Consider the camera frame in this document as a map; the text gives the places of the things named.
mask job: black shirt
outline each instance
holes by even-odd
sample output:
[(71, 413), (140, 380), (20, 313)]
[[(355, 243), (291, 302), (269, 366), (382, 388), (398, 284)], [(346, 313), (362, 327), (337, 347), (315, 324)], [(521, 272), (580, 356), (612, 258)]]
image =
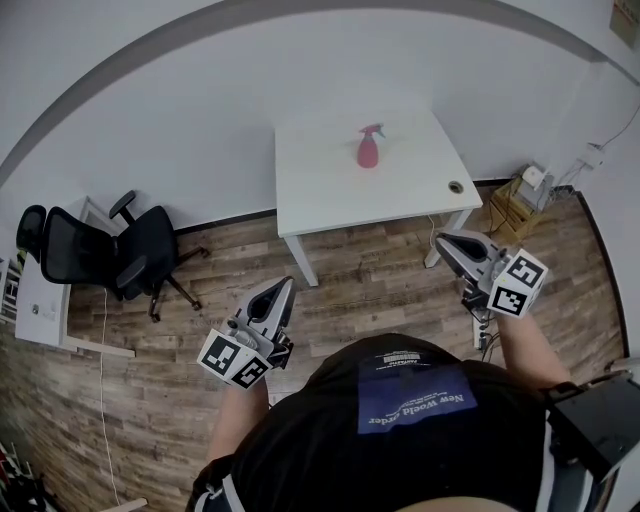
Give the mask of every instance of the black shirt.
[(396, 511), (449, 496), (535, 510), (544, 431), (542, 397), (501, 368), (408, 336), (367, 338), (205, 468), (187, 510), (229, 471), (247, 512)]

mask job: chair base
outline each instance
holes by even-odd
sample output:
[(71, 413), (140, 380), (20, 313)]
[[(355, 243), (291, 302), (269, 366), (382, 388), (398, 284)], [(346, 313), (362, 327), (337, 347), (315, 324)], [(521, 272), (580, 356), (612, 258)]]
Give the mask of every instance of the chair base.
[[(197, 254), (202, 254), (203, 258), (209, 256), (209, 251), (207, 251), (204, 247), (196, 247), (195, 249), (181, 255), (178, 257), (178, 266), (182, 265), (185, 261), (193, 258)], [(199, 301), (195, 300), (187, 290), (185, 290), (178, 281), (176, 281), (171, 274), (164, 278), (164, 281), (167, 281), (171, 286), (173, 286), (182, 297), (191, 304), (191, 307), (194, 311), (200, 311), (202, 309), (202, 304)], [(157, 283), (153, 290), (151, 291), (151, 302), (149, 303), (149, 311), (147, 314), (151, 318), (151, 321), (155, 324), (160, 321), (160, 315), (156, 313), (156, 305), (158, 304), (158, 299), (160, 298), (160, 290), (162, 290), (162, 285), (164, 281)]]

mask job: wall outlet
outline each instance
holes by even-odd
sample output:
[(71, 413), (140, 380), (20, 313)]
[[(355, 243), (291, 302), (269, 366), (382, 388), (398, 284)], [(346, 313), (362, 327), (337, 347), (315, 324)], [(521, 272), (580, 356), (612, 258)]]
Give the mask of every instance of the wall outlet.
[(604, 164), (604, 151), (595, 144), (587, 144), (587, 148), (578, 160), (584, 164), (586, 169), (595, 171)]

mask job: table leg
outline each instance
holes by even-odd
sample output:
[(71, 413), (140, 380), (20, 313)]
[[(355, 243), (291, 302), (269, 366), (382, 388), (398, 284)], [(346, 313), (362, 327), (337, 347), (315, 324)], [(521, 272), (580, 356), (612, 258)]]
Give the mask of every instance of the table leg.
[(311, 263), (307, 259), (307, 255), (304, 253), (304, 248), (302, 247), (302, 241), (299, 236), (287, 236), (284, 241), (289, 246), (289, 250), (293, 257), (295, 258), (300, 270), (304, 274), (304, 277), (307, 278), (307, 282), (309, 286), (318, 286), (318, 278), (316, 277), (316, 273), (311, 268)]
[[(473, 210), (460, 210), (459, 212), (454, 212), (451, 214), (449, 221), (444, 226), (444, 229), (461, 229), (466, 220), (471, 215)], [(427, 268), (433, 267), (438, 260), (440, 259), (440, 253), (436, 251), (435, 247), (432, 247), (429, 251), (429, 254), (424, 259), (424, 266)]]

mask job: pink spray bottle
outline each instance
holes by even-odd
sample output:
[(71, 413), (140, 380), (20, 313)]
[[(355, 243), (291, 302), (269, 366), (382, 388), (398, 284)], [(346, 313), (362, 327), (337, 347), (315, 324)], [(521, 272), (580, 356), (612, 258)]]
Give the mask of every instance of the pink spray bottle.
[(377, 133), (381, 137), (384, 137), (382, 133), (382, 123), (366, 126), (360, 130), (360, 133), (364, 133), (364, 137), (358, 147), (358, 165), (364, 169), (373, 169), (378, 165), (378, 145), (373, 135)]

